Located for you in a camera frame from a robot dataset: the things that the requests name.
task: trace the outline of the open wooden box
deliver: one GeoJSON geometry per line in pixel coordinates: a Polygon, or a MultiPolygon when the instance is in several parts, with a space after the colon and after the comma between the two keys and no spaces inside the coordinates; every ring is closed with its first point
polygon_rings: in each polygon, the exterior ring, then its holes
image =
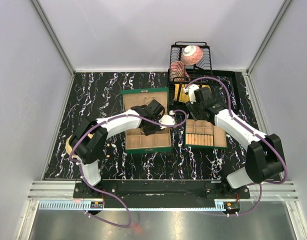
{"type": "Polygon", "coordinates": [[[226,132],[208,121],[186,121],[185,146],[226,149],[226,132]]]}
{"type": "MultiPolygon", "coordinates": [[[[168,114],[168,87],[122,90],[124,110],[134,106],[148,105],[152,100],[157,100],[168,114]]],[[[170,152],[172,140],[169,127],[162,131],[145,136],[140,128],[130,129],[125,134],[125,148],[127,154],[170,152]]]]}

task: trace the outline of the white wall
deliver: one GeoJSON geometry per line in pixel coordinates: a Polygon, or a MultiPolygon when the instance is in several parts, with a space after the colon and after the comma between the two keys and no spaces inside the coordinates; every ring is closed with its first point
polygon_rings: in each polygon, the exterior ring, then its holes
{"type": "Polygon", "coordinates": [[[0,240],[41,177],[70,74],[28,0],[0,0],[0,240]]]}
{"type": "Polygon", "coordinates": [[[307,220],[307,0],[293,1],[251,76],[307,220]]]}
{"type": "Polygon", "coordinates": [[[175,41],[246,69],[283,0],[39,0],[76,70],[166,70],[175,41]]]}

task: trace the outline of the metal floor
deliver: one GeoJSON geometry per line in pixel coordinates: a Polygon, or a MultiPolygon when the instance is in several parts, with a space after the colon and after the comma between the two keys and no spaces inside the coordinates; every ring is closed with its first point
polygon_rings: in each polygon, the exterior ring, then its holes
{"type": "MultiPolygon", "coordinates": [[[[252,206],[243,202],[241,212],[252,206]]],[[[103,211],[100,217],[127,223],[124,211],[103,211]]],[[[216,217],[201,212],[132,212],[135,227],[117,228],[88,218],[81,211],[39,210],[30,240],[295,240],[283,202],[261,202],[254,212],[239,217],[216,217]]]]}

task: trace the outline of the dish rack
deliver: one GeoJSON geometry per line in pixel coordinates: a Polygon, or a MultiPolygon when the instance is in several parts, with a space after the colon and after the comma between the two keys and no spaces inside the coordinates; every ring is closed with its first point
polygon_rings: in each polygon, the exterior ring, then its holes
{"type": "MultiPolygon", "coordinates": [[[[169,108],[183,109],[187,111],[184,102],[180,101],[182,88],[190,81],[200,77],[230,77],[233,86],[233,94],[236,101],[236,106],[231,105],[234,113],[238,113],[241,107],[238,86],[236,83],[236,75],[233,71],[213,70],[210,47],[204,41],[176,41],[171,45],[170,49],[170,65],[168,69],[168,87],[169,87],[169,108]],[[195,45],[201,48],[203,56],[201,60],[194,65],[183,65],[176,62],[182,61],[182,53],[189,45],[195,45]]],[[[201,80],[194,83],[201,88],[203,85],[216,86],[218,82],[212,80],[201,80]]]]}

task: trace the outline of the marble tabletop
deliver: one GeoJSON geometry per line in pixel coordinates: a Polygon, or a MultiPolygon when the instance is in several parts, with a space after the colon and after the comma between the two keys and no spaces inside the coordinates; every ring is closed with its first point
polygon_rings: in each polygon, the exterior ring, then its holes
{"type": "MultiPolygon", "coordinates": [[[[257,121],[241,72],[236,74],[241,108],[237,114],[251,126],[257,121]]],[[[230,91],[233,105],[236,100],[232,79],[217,76],[230,91]]],[[[167,72],[83,72],[76,73],[63,114],[60,129],[46,168],[44,179],[76,179],[79,169],[69,161],[65,150],[66,139],[83,117],[105,118],[124,111],[121,90],[161,88],[168,86],[167,72]]],[[[220,85],[211,87],[214,97],[226,102],[225,91],[220,85]]],[[[171,129],[172,152],[126,154],[125,133],[107,140],[105,159],[98,160],[103,179],[149,180],[208,180],[221,179],[244,166],[246,151],[229,134],[227,149],[185,147],[185,126],[171,129]]]]}

